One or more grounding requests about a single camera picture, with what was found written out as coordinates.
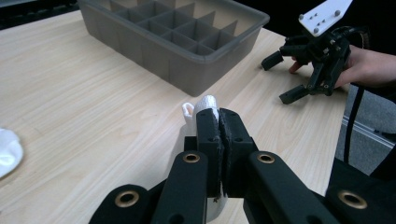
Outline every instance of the robotic hand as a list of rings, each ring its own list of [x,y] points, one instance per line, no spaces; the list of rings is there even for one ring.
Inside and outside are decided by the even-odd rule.
[[[347,38],[361,34],[363,46],[368,45],[368,30],[365,27],[340,27],[329,31],[343,16],[352,1],[328,0],[318,7],[300,15],[299,21],[305,28],[302,35],[287,37],[285,45],[262,61],[264,70],[283,62],[283,56],[291,56],[299,64],[312,63],[314,72],[307,86],[296,88],[279,97],[286,105],[310,94],[332,95],[350,54]]]

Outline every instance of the black cable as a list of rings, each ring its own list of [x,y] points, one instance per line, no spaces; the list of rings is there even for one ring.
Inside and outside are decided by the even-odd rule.
[[[350,139],[352,135],[353,125],[355,124],[356,116],[358,115],[359,106],[361,105],[361,99],[363,98],[364,88],[358,87],[355,100],[352,105],[352,110],[349,114],[349,120],[346,126],[346,141],[344,146],[344,162],[349,163],[349,152],[350,152]]]
[[[349,36],[352,34],[360,34],[362,40],[362,48],[369,49],[370,48],[370,33],[367,27],[342,27],[340,29],[345,29],[343,32],[343,36]],[[363,98],[364,88],[362,86],[358,86],[358,92],[356,93],[355,100],[352,105],[352,109],[349,114],[349,120],[346,126],[346,139],[344,145],[344,162],[346,164],[349,163],[349,154],[350,154],[350,143],[351,143],[351,135],[353,131],[353,126],[355,124],[355,119],[358,115],[358,110],[361,105],[361,99]]]

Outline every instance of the light wood surface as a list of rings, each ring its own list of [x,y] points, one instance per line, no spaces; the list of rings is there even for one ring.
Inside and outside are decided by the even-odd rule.
[[[347,93],[278,95],[305,84],[286,59],[263,71],[284,37],[261,30],[249,55],[202,96],[244,121],[260,150],[275,152],[303,182],[327,188]],[[181,105],[200,97],[159,79],[88,35],[79,11],[0,32],[0,127],[24,148],[0,179],[0,223],[88,223],[114,188],[146,189],[167,177],[182,150]],[[242,200],[229,200],[212,223],[247,223]]]

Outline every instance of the human hand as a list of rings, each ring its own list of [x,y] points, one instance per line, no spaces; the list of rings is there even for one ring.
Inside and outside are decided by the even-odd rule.
[[[372,88],[396,86],[396,56],[352,45],[349,47],[351,52],[346,69],[340,74],[335,88],[351,82]],[[302,65],[295,62],[289,72],[294,74],[300,67]]]

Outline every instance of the white robot part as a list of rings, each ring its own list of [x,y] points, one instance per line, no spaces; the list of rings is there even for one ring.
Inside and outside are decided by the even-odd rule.
[[[352,0],[327,0],[300,15],[300,24],[313,36],[320,36],[344,17]]]

